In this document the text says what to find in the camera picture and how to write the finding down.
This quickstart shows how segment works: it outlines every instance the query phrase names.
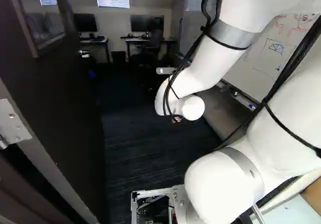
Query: desk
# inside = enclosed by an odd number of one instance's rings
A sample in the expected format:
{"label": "desk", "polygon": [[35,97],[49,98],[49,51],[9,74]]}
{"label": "desk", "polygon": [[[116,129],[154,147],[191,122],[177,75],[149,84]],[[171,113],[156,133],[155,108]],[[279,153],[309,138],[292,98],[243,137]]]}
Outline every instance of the desk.
{"label": "desk", "polygon": [[[127,55],[128,59],[130,58],[130,45],[131,44],[144,44],[146,42],[149,42],[149,40],[143,39],[143,38],[126,38],[125,39],[126,45],[127,45]],[[167,46],[167,51],[166,54],[168,54],[170,47],[172,44],[175,44],[177,41],[174,39],[168,39],[168,40],[162,40],[161,44],[166,44]]]}
{"label": "desk", "polygon": [[102,46],[102,47],[104,47],[105,51],[106,51],[107,63],[110,63],[108,40],[109,40],[108,38],[105,38],[104,40],[102,40],[100,42],[92,42],[91,40],[81,40],[80,45],[81,46]]}

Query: robotic arm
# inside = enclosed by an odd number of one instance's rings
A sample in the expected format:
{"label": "robotic arm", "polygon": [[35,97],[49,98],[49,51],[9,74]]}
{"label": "robotic arm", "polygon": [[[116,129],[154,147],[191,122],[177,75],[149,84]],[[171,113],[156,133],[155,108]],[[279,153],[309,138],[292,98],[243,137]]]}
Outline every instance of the robotic arm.
{"label": "robotic arm", "polygon": [[[171,112],[191,121],[200,118],[204,102],[191,94],[213,87],[275,16],[319,10],[319,0],[222,0],[219,20],[203,37],[191,66],[172,84],[168,96]],[[164,81],[156,95],[158,115],[164,115],[168,83]]]}
{"label": "robotic arm", "polygon": [[[172,83],[171,112],[188,120],[200,118],[205,105],[192,94],[214,86],[275,16],[320,10],[321,0],[222,0],[219,20],[203,37],[191,66]],[[243,138],[189,167],[185,188],[203,222],[231,223],[285,180],[321,168],[316,154],[321,148],[320,75],[321,65],[314,64],[289,79],[268,103],[272,115],[299,139],[263,108]],[[159,115],[164,115],[168,82],[155,99]]]}

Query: wall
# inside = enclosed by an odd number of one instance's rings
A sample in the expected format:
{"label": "wall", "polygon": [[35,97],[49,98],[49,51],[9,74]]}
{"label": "wall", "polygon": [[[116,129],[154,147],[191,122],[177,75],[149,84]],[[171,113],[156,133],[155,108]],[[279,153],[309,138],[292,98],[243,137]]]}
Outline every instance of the wall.
{"label": "wall", "polygon": [[[180,42],[180,52],[186,54],[194,41],[202,33],[200,28],[206,24],[206,18],[201,12],[202,0],[185,0],[183,11],[183,26]],[[212,17],[215,16],[216,0],[209,0],[207,11]]]}
{"label": "wall", "polygon": [[[92,13],[96,16],[98,34],[109,38],[109,51],[126,51],[121,36],[131,32],[131,14],[164,15],[164,37],[171,35],[172,0],[129,0],[130,9],[99,8],[97,0],[70,0],[74,13]],[[104,60],[99,51],[98,60]]]}
{"label": "wall", "polygon": [[179,37],[180,19],[183,18],[185,0],[173,0],[171,35]]}

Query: black cable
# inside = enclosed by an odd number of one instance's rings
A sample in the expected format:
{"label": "black cable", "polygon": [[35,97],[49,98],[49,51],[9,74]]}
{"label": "black cable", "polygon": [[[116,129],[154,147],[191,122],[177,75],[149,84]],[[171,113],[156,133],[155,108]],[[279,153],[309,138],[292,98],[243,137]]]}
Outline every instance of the black cable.
{"label": "black cable", "polygon": [[205,27],[208,27],[211,23],[211,17],[207,12],[208,1],[209,0],[202,0],[202,3],[201,3],[201,11],[202,11],[203,15],[206,17],[206,26]]}
{"label": "black cable", "polygon": [[296,135],[295,133],[293,133],[287,126],[285,126],[276,116],[275,114],[272,112],[272,110],[270,109],[269,105],[264,102],[263,103],[264,107],[266,108],[267,112],[270,114],[270,116],[273,118],[273,120],[282,128],[284,129],[289,135],[291,135],[293,138],[295,138],[296,140],[298,140],[300,143],[302,143],[303,145],[307,146],[308,148],[312,149],[315,151],[316,155],[321,158],[321,149],[315,147],[314,145],[310,144],[309,142],[305,141],[304,139],[302,139],[300,136]]}
{"label": "black cable", "polygon": [[210,27],[212,27],[220,18],[221,8],[222,8],[222,1],[223,0],[216,0],[215,17],[214,17],[213,21],[211,22]]}
{"label": "black cable", "polygon": [[302,59],[306,56],[306,54],[309,52],[311,47],[314,45],[315,41],[318,39],[318,37],[321,35],[321,17],[318,17],[318,19],[314,22],[310,30],[307,32],[307,34],[304,36],[290,59],[288,60],[286,66],[280,73],[279,77],[273,84],[273,87],[269,91],[269,93],[265,96],[265,98],[262,100],[261,104],[257,106],[257,108],[253,111],[250,118],[244,121],[239,127],[237,127],[228,137],[226,137],[222,144],[216,148],[216,150],[219,150],[227,145],[227,141],[243,126],[248,125],[255,116],[262,110],[264,107],[265,102],[269,102],[274,94],[279,90],[279,88],[285,83],[285,81],[291,76],[293,71],[298,67],[298,65],[301,63]]}
{"label": "black cable", "polygon": [[178,121],[175,119],[171,109],[170,109],[170,105],[169,105],[169,91],[170,89],[172,89],[172,84],[175,81],[176,77],[178,76],[178,74],[182,71],[182,69],[185,67],[185,65],[188,63],[188,60],[190,59],[191,55],[193,54],[193,52],[196,50],[196,48],[198,47],[201,39],[203,38],[204,34],[201,34],[197,40],[193,43],[193,45],[191,46],[191,48],[189,49],[188,53],[185,55],[185,57],[183,58],[183,61],[180,63],[180,65],[175,69],[172,77],[169,80],[168,85],[166,86],[166,89],[164,91],[164,96],[163,96],[163,111],[164,111],[164,115],[167,115],[166,113],[166,106],[167,109],[169,111],[170,116],[172,117],[172,119],[178,123]]}
{"label": "black cable", "polygon": [[[214,20],[210,23],[210,26],[207,26],[204,30],[204,32],[207,32],[208,28],[211,27],[212,25],[214,25],[219,17],[220,17],[220,12],[221,12],[221,5],[222,5],[222,0],[216,0],[216,10],[215,10],[215,17]],[[193,45],[191,46],[191,48],[189,49],[188,53],[185,55],[185,57],[183,58],[183,61],[181,62],[181,64],[176,68],[176,70],[174,71],[171,79],[169,79],[169,84],[167,85],[165,91],[164,91],[164,96],[163,96],[163,111],[164,111],[164,115],[167,115],[166,113],[166,107],[168,109],[168,112],[170,114],[170,116],[172,117],[172,119],[178,123],[178,121],[175,119],[171,109],[170,109],[170,104],[169,104],[169,92],[170,89],[172,89],[172,84],[175,81],[176,77],[178,76],[178,74],[182,71],[182,69],[186,66],[186,64],[188,63],[190,57],[192,56],[192,54],[194,53],[194,51],[196,50],[196,48],[198,47],[199,43],[201,42],[202,38],[204,36],[204,33],[202,33],[197,40],[193,43]]]}

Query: dark door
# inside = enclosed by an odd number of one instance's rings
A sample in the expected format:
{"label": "dark door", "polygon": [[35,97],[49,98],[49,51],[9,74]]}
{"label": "dark door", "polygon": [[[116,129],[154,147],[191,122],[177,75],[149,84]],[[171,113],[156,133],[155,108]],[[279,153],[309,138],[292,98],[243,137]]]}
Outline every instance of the dark door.
{"label": "dark door", "polygon": [[1,154],[0,166],[0,223],[72,223],[32,188]]}
{"label": "dark door", "polygon": [[[65,36],[35,58],[26,13],[17,11],[23,1],[0,0],[0,78],[33,136],[19,148],[86,222],[103,222],[101,122],[78,54],[72,9],[68,0],[57,2]],[[40,15],[27,17],[34,23]]]}

